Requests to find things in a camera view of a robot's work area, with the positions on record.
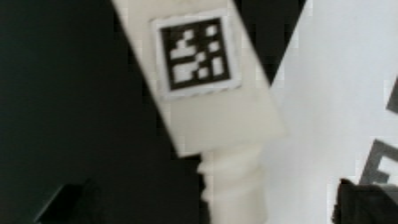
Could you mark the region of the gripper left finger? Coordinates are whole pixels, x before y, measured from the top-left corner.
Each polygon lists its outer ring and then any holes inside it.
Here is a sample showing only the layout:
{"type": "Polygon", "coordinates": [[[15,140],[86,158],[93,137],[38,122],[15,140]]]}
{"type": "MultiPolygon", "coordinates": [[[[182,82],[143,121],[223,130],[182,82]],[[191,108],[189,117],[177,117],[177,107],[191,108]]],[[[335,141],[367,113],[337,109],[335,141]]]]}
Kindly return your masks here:
{"type": "Polygon", "coordinates": [[[63,184],[38,210],[33,224],[85,224],[90,208],[88,186],[63,184]]]}

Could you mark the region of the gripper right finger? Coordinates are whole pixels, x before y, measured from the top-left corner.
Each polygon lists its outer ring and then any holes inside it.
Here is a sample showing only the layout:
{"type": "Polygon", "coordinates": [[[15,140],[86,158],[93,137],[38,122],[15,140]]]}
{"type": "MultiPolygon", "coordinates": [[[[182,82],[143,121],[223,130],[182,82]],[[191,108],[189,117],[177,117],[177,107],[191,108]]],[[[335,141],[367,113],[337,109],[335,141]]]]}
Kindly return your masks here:
{"type": "Polygon", "coordinates": [[[339,181],[331,224],[398,224],[398,186],[339,181]]]}

